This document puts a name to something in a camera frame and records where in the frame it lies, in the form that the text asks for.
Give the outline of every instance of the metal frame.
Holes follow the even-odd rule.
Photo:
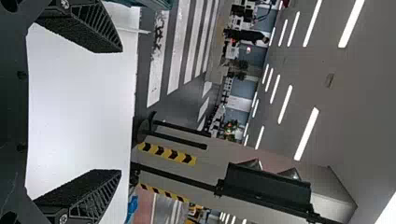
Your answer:
[[[29,108],[26,36],[49,3],[50,0],[0,1],[1,223],[50,224],[25,188]]]
[[[236,190],[228,186],[223,179],[219,179],[219,182],[216,186],[212,186],[200,181],[196,181],[193,179],[189,179],[187,177],[181,175],[174,175],[162,170],[158,170],[152,167],[148,167],[146,165],[142,165],[136,162],[131,162],[131,175],[135,175],[134,178],[138,178],[140,172],[144,171],[153,175],[162,176],[168,179],[175,180],[179,183],[194,186],[199,189],[204,189],[207,191],[211,191],[215,196],[227,196],[230,198],[235,198],[237,200],[241,200],[248,203],[255,203],[257,205],[265,206],[268,208],[275,209],[280,212],[288,213],[293,216],[305,218],[308,223],[322,223],[322,224],[341,224],[337,221],[333,221],[327,219],[326,217],[321,217],[320,214],[317,214],[313,211],[313,207],[311,207],[307,211],[303,211],[304,209],[298,209],[295,206],[290,206],[287,203],[279,202],[275,199],[268,200],[265,197],[258,198],[257,195],[249,194],[248,192],[241,192],[241,190]],[[286,182],[296,182],[296,180],[284,178]],[[307,185],[307,183],[298,183],[298,185]]]

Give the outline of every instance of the wall-mounted light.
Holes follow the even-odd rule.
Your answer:
[[[390,224],[394,223],[396,218],[396,193],[393,194],[392,198],[388,202],[388,205],[382,211],[379,218],[376,220],[375,224]]]
[[[268,63],[267,66],[265,66],[264,76],[262,77],[262,85],[264,85],[265,79],[267,78],[267,73],[268,73],[269,67],[270,67],[270,64]]]
[[[298,23],[298,20],[299,20],[299,19],[300,19],[300,12],[298,11],[298,12],[296,13],[296,18],[294,19],[293,26],[291,27],[291,32],[290,32],[289,41],[288,41],[288,47],[290,47],[291,41],[292,41],[293,38],[294,38],[294,33],[296,32],[297,23]]]
[[[309,23],[308,30],[306,31],[305,40],[303,43],[303,47],[306,48],[308,45],[309,39],[311,38],[312,31],[314,30],[315,22],[317,21],[319,10],[322,4],[322,0],[317,1],[317,5],[315,6],[314,13],[312,14],[311,22]]]
[[[251,117],[253,117],[253,118],[256,116],[257,107],[259,107],[259,102],[260,102],[260,100],[257,99],[257,101],[256,101],[256,106],[254,106],[254,109],[253,109],[253,115],[251,116]]]
[[[254,104],[256,103],[256,98],[257,98],[257,92],[254,92],[253,102],[251,104],[252,108],[253,108]]]
[[[260,130],[260,133],[259,133],[259,138],[257,139],[257,143],[256,143],[256,146],[254,147],[254,149],[259,149],[259,146],[260,146],[260,142],[262,141],[262,134],[264,133],[264,126],[262,126],[262,129]]]
[[[267,81],[267,85],[265,86],[265,92],[268,92],[268,89],[270,88],[273,73],[274,73],[274,68],[271,68],[270,75],[269,75],[268,81]]]
[[[233,220],[231,221],[231,224],[234,224],[234,223],[235,223],[235,220],[236,220],[236,217],[233,216]]]
[[[288,27],[288,20],[285,20],[285,23],[283,23],[282,33],[280,33],[279,43],[277,44],[279,47],[282,46],[283,37],[285,36],[287,27]]]
[[[228,219],[230,218],[230,214],[227,215],[227,217],[225,218],[225,224],[228,223]]]
[[[285,116],[286,108],[288,107],[292,91],[293,91],[293,86],[289,85],[288,92],[286,92],[285,101],[283,102],[282,109],[280,109],[279,118],[277,118],[278,124],[282,122],[283,116]]]
[[[317,122],[319,110],[314,107],[312,109],[311,116],[309,117],[308,123],[306,124],[305,131],[303,133],[303,137],[301,138],[300,144],[297,147],[296,154],[294,155],[294,159],[299,161],[303,156],[306,144],[308,143],[309,136],[311,136],[312,130],[315,127],[315,123]]]
[[[247,137],[245,138],[244,147],[245,147],[247,144],[248,144],[248,135],[247,135]]]
[[[247,135],[247,132],[248,132],[248,123],[247,123],[247,126],[245,127],[244,137]]]
[[[274,27],[273,32],[271,33],[270,44],[269,44],[270,47],[271,47],[272,42],[273,42],[273,40],[274,40],[275,31],[276,31],[276,28]]]
[[[341,36],[340,43],[338,43],[338,48],[345,48],[350,36],[352,35],[353,29],[355,28],[356,22],[358,21],[359,15],[361,14],[361,9],[363,8],[365,0],[356,0],[355,5],[352,8],[349,19],[346,23],[346,28]]]
[[[280,80],[280,75],[277,75],[273,93],[272,93],[271,99],[270,99],[270,105],[274,102],[276,91],[277,91],[277,86],[279,85],[279,80]]]

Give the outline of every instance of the industrial machine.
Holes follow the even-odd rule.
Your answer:
[[[138,135],[131,162],[131,179],[143,189],[262,224],[340,224],[353,214],[353,204],[349,208],[334,203],[332,198],[341,199],[334,190],[312,188],[344,190],[329,168],[249,150],[170,123],[149,125],[154,123],[158,121],[153,116],[142,122],[139,133],[156,134]],[[205,150],[198,143],[205,144]],[[251,157],[262,157],[263,163],[240,161]],[[267,172],[262,164],[279,172]],[[319,172],[320,178],[312,176]]]

